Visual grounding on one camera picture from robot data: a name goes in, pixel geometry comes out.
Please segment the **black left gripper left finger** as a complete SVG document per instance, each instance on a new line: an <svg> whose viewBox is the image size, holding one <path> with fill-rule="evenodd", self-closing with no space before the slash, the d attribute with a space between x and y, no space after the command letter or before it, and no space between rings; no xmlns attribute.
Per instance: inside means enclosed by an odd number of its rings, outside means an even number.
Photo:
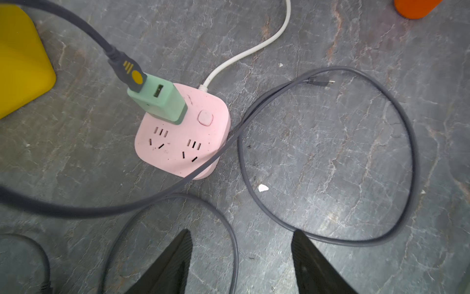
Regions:
<svg viewBox="0 0 470 294"><path fill-rule="evenodd" d="M127 293L184 294L192 250L191 233L184 229Z"/></svg>

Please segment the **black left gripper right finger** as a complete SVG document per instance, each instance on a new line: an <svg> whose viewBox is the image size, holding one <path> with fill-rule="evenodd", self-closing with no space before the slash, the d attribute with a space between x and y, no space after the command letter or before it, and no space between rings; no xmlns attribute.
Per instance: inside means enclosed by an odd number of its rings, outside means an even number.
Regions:
<svg viewBox="0 0 470 294"><path fill-rule="evenodd" d="M356 293L302 230L294 231L291 252L300 294Z"/></svg>

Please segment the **green USB wall charger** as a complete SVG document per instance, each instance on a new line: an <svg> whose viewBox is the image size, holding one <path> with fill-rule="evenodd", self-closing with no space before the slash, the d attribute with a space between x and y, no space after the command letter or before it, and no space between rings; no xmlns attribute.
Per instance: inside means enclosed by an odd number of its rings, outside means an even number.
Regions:
<svg viewBox="0 0 470 294"><path fill-rule="evenodd" d="M146 76L144 80L142 73L132 71L133 81L142 88L140 92L129 88L128 96L153 117L175 125L181 124L187 112L187 104L175 84L154 75Z"/></svg>

